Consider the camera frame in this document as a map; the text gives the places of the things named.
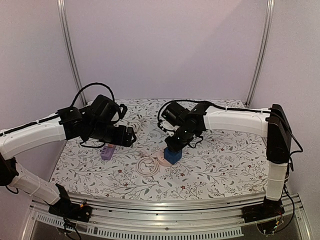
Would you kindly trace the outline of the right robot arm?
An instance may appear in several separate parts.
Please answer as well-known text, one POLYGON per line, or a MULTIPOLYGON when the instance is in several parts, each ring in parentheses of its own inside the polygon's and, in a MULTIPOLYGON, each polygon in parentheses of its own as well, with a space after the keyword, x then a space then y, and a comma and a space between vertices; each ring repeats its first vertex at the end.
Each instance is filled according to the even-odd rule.
POLYGON ((269 218, 281 205, 282 193, 289 171, 292 130, 278 104, 269 109, 228 108, 209 101, 199 101, 191 110, 173 100, 161 116, 174 129, 165 139, 164 159, 175 164, 182 150, 194 137, 201 138, 209 130, 238 131, 266 138, 266 159, 269 162, 267 189, 258 213, 269 218))

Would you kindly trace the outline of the pink round power socket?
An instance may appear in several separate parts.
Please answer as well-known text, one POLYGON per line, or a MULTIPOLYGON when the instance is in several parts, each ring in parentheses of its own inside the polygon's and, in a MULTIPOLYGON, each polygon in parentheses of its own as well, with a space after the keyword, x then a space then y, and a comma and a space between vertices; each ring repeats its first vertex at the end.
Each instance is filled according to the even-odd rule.
POLYGON ((164 152, 162 150, 157 152, 156 157, 157 157, 157 160, 160 165, 162 165, 164 167, 171 167, 172 166, 172 164, 164 158, 164 152))

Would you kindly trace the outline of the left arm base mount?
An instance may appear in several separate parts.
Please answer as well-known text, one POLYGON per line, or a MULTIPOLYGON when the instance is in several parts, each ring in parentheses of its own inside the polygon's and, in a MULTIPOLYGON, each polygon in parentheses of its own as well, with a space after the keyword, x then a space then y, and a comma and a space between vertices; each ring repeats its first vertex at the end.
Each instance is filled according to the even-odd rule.
POLYGON ((80 203, 72 203, 66 189, 58 183, 55 186, 59 191, 59 200, 55 204, 49 204, 48 212, 65 219, 88 223, 93 208, 88 205, 87 200, 83 199, 80 203))

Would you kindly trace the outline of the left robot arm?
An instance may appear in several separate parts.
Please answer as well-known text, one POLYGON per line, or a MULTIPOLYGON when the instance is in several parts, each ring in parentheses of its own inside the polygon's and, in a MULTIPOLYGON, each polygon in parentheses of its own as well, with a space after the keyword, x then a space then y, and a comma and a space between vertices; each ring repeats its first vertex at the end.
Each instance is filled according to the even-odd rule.
POLYGON ((16 155, 53 142, 81 138, 103 144, 131 147, 137 140, 132 127, 119 125, 128 108, 98 95, 83 108, 68 106, 48 117, 0 133, 0 185, 13 187, 42 199, 63 216, 74 213, 64 187, 47 182, 17 163, 16 155))

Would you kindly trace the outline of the dark blue cube socket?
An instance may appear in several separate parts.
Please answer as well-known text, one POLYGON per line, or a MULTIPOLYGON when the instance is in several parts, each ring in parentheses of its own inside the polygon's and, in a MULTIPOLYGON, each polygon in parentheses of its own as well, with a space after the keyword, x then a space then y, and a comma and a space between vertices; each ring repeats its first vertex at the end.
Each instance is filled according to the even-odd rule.
POLYGON ((166 147, 163 151, 164 159, 171 165, 175 165, 182 158, 182 151, 172 152, 166 147))

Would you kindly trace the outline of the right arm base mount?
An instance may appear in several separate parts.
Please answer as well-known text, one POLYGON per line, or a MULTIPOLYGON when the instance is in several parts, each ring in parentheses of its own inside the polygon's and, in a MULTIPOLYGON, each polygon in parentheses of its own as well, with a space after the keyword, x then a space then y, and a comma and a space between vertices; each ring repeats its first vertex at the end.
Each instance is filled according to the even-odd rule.
POLYGON ((262 203, 242 207, 241 213, 244 222, 251 223, 283 215, 285 210, 281 199, 270 200, 264 197, 262 203))

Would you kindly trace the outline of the purple power strip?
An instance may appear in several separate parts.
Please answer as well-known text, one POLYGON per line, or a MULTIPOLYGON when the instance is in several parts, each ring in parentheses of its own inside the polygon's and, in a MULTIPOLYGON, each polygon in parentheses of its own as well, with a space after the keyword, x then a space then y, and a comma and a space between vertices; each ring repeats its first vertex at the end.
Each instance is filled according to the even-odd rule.
POLYGON ((115 149, 116 149, 115 145, 112 148, 108 147, 108 145, 105 145, 100 152, 101 159, 104 161, 110 161, 113 157, 115 149))

